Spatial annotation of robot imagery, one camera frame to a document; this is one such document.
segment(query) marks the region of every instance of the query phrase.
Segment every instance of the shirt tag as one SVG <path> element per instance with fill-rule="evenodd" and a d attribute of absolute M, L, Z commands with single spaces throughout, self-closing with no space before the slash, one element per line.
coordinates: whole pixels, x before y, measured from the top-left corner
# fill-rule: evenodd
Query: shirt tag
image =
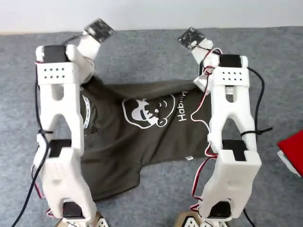
<path fill-rule="evenodd" d="M 288 158 L 285 156 L 285 154 L 283 153 L 283 151 L 279 151 L 278 152 L 278 156 L 280 157 L 280 159 L 284 162 L 284 164 L 287 166 L 287 168 L 292 171 L 294 174 L 297 174 L 298 176 L 300 176 L 300 174 L 296 171 L 296 169 L 293 167 L 293 165 L 291 164 L 291 162 L 288 160 Z"/>
<path fill-rule="evenodd" d="M 194 157 L 192 157 L 192 156 L 187 156 L 187 157 L 185 157 L 185 158 L 186 158 L 187 161 L 190 161 L 190 160 L 193 160 L 193 159 L 194 159 Z"/>
<path fill-rule="evenodd" d="M 90 120 L 90 104 L 89 104 L 89 99 L 86 98 L 84 95 L 82 95 L 83 100 L 85 102 L 85 107 L 86 107 L 86 116 L 85 116 L 85 121 L 83 123 L 83 128 L 87 129 L 89 126 L 89 120 Z"/>

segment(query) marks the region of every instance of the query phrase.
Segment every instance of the cable tie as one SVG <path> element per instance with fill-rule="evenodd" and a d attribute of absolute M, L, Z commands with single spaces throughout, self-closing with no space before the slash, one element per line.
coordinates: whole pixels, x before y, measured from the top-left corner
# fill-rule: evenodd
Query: cable tie
<path fill-rule="evenodd" d="M 263 130 L 245 131 L 245 132 L 241 133 L 241 136 L 244 136 L 245 134 L 248 134 L 248 133 L 255 133 L 257 135 L 262 135 L 263 133 L 268 132 L 268 131 L 272 131 L 273 129 L 274 129 L 273 127 L 269 127 L 267 129 L 263 129 Z"/>
<path fill-rule="evenodd" d="M 53 131 L 44 131 L 43 129 L 39 129 L 38 134 L 53 134 Z"/>

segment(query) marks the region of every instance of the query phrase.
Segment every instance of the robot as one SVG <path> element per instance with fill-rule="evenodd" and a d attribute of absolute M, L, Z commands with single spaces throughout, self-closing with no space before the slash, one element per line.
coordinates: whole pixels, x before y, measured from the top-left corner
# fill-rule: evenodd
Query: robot
<path fill-rule="evenodd" d="M 97 212 L 90 189 L 82 177 L 80 157 L 84 152 L 83 119 L 80 114 L 80 86 L 94 72 L 94 58 L 113 30 L 101 19 L 84 29 L 80 44 L 40 46 L 36 50 L 37 83 L 40 88 L 39 148 L 34 166 L 39 170 L 44 195 L 57 227 L 108 227 Z M 194 215 L 185 215 L 180 227 L 224 227 L 238 218 L 251 195 L 261 166 L 257 153 L 254 120 L 250 113 L 248 59 L 216 54 L 213 43 L 190 28 L 178 40 L 193 54 L 201 70 L 194 83 L 211 95 L 212 118 L 209 144 L 216 158 L 214 173 L 204 187 Z M 55 85 L 64 89 L 58 98 Z M 226 95 L 233 95 L 233 102 Z M 53 131 L 59 115 L 71 130 L 71 140 L 56 140 Z M 242 140 L 223 140 L 222 129 L 232 118 Z"/>

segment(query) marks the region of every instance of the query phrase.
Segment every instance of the cartoon face print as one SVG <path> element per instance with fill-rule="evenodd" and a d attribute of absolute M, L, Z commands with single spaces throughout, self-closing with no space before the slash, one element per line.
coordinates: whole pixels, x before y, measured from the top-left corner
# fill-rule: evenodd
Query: cartoon face print
<path fill-rule="evenodd" d="M 168 122 L 176 106 L 173 95 L 155 103 L 148 102 L 146 99 L 125 99 L 122 102 L 124 117 L 127 122 L 141 129 L 147 129 L 153 125 L 163 127 Z"/>

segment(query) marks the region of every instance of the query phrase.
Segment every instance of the dark green t-shirt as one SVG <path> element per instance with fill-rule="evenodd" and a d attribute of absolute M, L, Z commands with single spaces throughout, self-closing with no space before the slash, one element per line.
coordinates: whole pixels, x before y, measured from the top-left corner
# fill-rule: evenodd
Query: dark green t-shirt
<path fill-rule="evenodd" d="M 93 77 L 82 87 L 81 166 L 95 201 L 136 187 L 143 166 L 204 156 L 207 128 L 190 119 L 203 92 L 192 81 L 104 85 Z M 209 122 L 208 96 L 195 118 Z"/>

